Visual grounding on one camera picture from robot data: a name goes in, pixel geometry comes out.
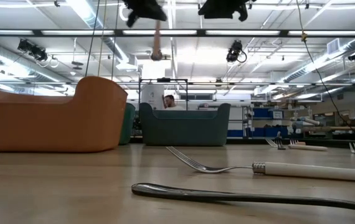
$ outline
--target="cable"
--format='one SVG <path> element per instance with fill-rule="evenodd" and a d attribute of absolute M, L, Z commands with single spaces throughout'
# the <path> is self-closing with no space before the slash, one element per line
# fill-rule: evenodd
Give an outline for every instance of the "cable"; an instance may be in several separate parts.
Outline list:
<path fill-rule="evenodd" d="M 243 54 L 245 55 L 245 60 L 244 61 L 240 61 L 239 58 L 237 58 L 237 61 L 240 62 L 240 63 L 244 63 L 244 62 L 247 61 L 248 57 L 247 57 L 247 54 L 243 50 L 241 50 L 241 52 L 242 52 L 241 55 L 243 55 Z"/>
<path fill-rule="evenodd" d="M 323 84 L 324 88 L 326 89 L 328 95 L 329 95 L 329 98 L 331 100 L 331 102 L 333 103 L 334 107 L 335 107 L 335 110 L 337 111 L 337 114 L 338 116 L 341 118 L 341 120 L 354 132 L 353 128 L 349 125 L 349 123 L 342 117 L 341 113 L 339 112 L 339 109 L 337 107 L 337 105 L 335 104 L 334 100 L 333 100 L 333 97 L 331 96 L 331 93 L 328 91 L 328 88 L 327 86 L 324 84 L 323 82 L 323 77 L 321 77 L 321 74 L 319 72 L 319 70 L 317 69 L 316 67 L 316 64 L 315 64 L 315 61 L 313 60 L 313 57 L 312 55 L 310 54 L 310 51 L 309 51 L 309 48 L 308 48 L 308 44 L 306 43 L 306 38 L 308 37 L 308 35 L 305 33 L 305 30 L 303 28 L 303 24 L 302 24 L 302 15 L 301 15 L 301 9 L 300 9 L 300 3 L 298 2 L 298 0 L 296 0 L 296 5 L 298 6 L 298 12 L 299 12 L 299 15 L 300 15 L 300 24 L 301 24 L 301 30 L 302 30 L 302 37 L 301 37 L 301 40 L 302 42 L 305 44 L 305 47 L 306 47 L 306 51 L 308 52 L 308 55 L 310 57 L 310 60 L 312 61 L 313 65 L 315 66 L 315 69 L 316 69 L 316 72 L 317 74 L 319 74 L 319 77 L 320 77 L 320 81 L 321 83 Z"/>
<path fill-rule="evenodd" d="M 107 7 L 104 7 L 103 21 L 105 21 L 106 15 L 107 15 Z M 104 37 L 104 29 L 105 29 L 105 26 L 103 26 L 102 39 Z M 103 41 L 100 44 L 100 57 L 99 57 L 99 61 L 98 61 L 97 77 L 100 77 L 100 66 L 102 65 L 102 54 L 103 54 Z"/>
<path fill-rule="evenodd" d="M 115 29 L 116 29 L 116 27 L 117 27 L 117 25 L 118 25 L 118 14 L 119 14 L 119 10 L 118 10 L 118 8 L 117 8 L 117 9 L 116 9 L 116 18 L 115 18 Z M 114 46 L 113 46 L 113 68 L 112 68 L 112 70 L 111 70 L 111 80 L 114 79 L 115 44 L 116 44 L 116 36 L 114 37 Z"/>
<path fill-rule="evenodd" d="M 100 0 L 98 0 L 98 3 L 97 3 L 97 12 L 96 12 L 96 17 L 95 17 L 95 25 L 93 26 L 92 40 L 90 41 L 90 48 L 89 48 L 88 62 L 87 62 L 87 64 L 86 64 L 85 77 L 88 75 L 90 54 L 92 53 L 93 39 L 95 38 L 96 25 L 97 25 L 97 18 L 98 18 L 98 10 L 99 10 L 99 9 L 100 9 Z"/>

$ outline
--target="wooden table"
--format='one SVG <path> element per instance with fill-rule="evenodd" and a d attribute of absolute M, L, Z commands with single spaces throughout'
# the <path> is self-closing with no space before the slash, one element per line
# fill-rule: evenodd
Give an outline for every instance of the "wooden table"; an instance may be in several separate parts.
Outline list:
<path fill-rule="evenodd" d="M 348 149 L 278 151 L 266 145 L 177 147 L 210 166 L 253 161 L 355 168 Z M 138 182 L 251 194 L 355 201 L 355 182 L 253 175 L 200 174 L 164 147 L 140 144 L 96 154 L 0 154 L 0 224 L 355 223 L 355 211 L 264 203 L 198 203 L 140 197 Z"/>

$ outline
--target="white object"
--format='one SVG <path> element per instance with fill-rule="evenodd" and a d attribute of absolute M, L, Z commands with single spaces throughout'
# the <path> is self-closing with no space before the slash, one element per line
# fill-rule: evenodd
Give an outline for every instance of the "white object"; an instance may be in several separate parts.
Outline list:
<path fill-rule="evenodd" d="M 273 111 L 273 119 L 283 119 L 282 111 Z"/>
<path fill-rule="evenodd" d="M 277 162 L 265 163 L 266 175 L 283 175 L 290 177 L 312 177 L 322 179 L 355 180 L 355 169 L 335 167 L 307 166 L 284 164 Z"/>
<path fill-rule="evenodd" d="M 314 151 L 327 151 L 327 147 L 323 146 L 302 146 L 298 144 L 288 145 L 290 149 L 304 149 L 304 150 L 314 150 Z"/>
<path fill-rule="evenodd" d="M 143 103 L 148 103 L 151 105 L 153 110 L 163 110 L 164 109 L 164 86 L 154 85 L 149 83 L 146 85 L 141 92 L 141 101 Z"/>

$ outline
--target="metal frame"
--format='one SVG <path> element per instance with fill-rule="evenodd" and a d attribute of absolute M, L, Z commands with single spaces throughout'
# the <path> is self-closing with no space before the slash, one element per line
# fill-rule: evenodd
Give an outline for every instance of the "metal frame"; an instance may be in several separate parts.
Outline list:
<path fill-rule="evenodd" d="M 165 85 L 165 83 L 167 83 L 168 85 L 181 85 L 179 83 L 179 81 L 183 81 L 186 83 L 186 111 L 189 110 L 189 80 L 187 78 L 175 78 L 175 79 L 167 79 L 166 81 L 161 81 L 162 79 L 157 79 L 157 78 L 139 78 L 139 103 L 138 103 L 138 108 L 140 107 L 140 100 L 141 100 L 141 84 L 143 83 L 143 81 L 149 81 L 148 83 L 153 83 L 152 81 L 157 81 L 156 83 L 158 85 Z"/>
<path fill-rule="evenodd" d="M 119 85 L 140 85 L 142 81 L 156 81 L 157 79 L 141 79 L 139 82 L 115 82 Z M 216 83 L 216 82 L 188 82 L 188 79 L 171 79 L 171 81 L 184 81 L 186 82 L 186 88 L 188 89 L 189 85 L 204 85 L 204 86 L 215 86 L 215 85 L 225 85 L 225 86 L 231 86 L 231 85 L 237 85 L 237 86 L 259 86 L 259 85 L 288 85 L 288 86 L 296 86 L 296 85 L 304 85 L 304 86 L 323 86 L 322 83 L 276 83 L 276 82 L 260 82 L 260 83 L 254 83 L 254 82 L 222 82 L 222 83 Z M 0 81 L 0 84 L 5 84 L 5 85 L 76 85 L 78 82 L 4 82 Z M 156 82 L 152 83 L 155 85 L 164 85 L 165 82 Z M 324 83 L 326 86 L 355 86 L 355 83 Z M 181 83 L 168 83 L 168 85 L 181 85 Z"/>
<path fill-rule="evenodd" d="M 212 31 L 222 31 L 222 32 L 240 32 L 240 31 L 246 31 L 247 34 L 207 34 L 208 30 Z M 19 34 L 18 31 L 26 31 L 29 34 Z M 44 34 L 44 31 L 56 31 L 60 32 L 59 34 Z M 63 32 L 87 32 L 87 34 L 63 34 Z M 0 37 L 154 37 L 154 34 L 151 31 L 154 31 L 153 29 L 105 29 L 105 32 L 112 32 L 112 34 L 105 34 L 102 35 L 102 32 L 98 32 L 97 34 L 93 34 L 93 31 L 91 29 L 0 29 Z M 144 32 L 143 34 L 126 34 L 124 31 L 136 31 L 136 32 Z M 165 32 L 169 32 L 170 34 L 162 34 L 161 30 L 161 36 L 162 37 L 271 37 L 271 38 L 276 38 L 276 37 L 289 37 L 289 38 L 295 38 L 295 37 L 301 37 L 301 30 L 267 30 L 267 29 L 168 29 L 165 30 Z M 185 34 L 184 31 L 195 31 L 195 34 Z M 276 31 L 277 34 L 265 34 L 267 31 Z M 290 31 L 299 31 L 298 34 L 289 34 Z M 306 30 L 308 32 L 336 32 L 336 31 L 355 31 L 355 30 Z M 337 33 L 331 33 L 331 34 L 312 34 L 309 35 L 308 38 L 351 38 L 355 37 L 355 34 L 337 34 Z"/>

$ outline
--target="ceiling beam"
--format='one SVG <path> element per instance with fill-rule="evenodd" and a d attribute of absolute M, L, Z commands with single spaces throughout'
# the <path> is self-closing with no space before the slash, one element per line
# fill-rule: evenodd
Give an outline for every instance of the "ceiling beam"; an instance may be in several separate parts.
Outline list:
<path fill-rule="evenodd" d="M 105 29 L 93 34 L 89 29 L 0 29 L 0 37 L 154 37 L 153 29 Z M 310 38 L 355 38 L 355 30 L 306 30 Z M 266 29 L 166 29 L 161 37 L 265 37 L 299 38 L 301 30 Z"/>

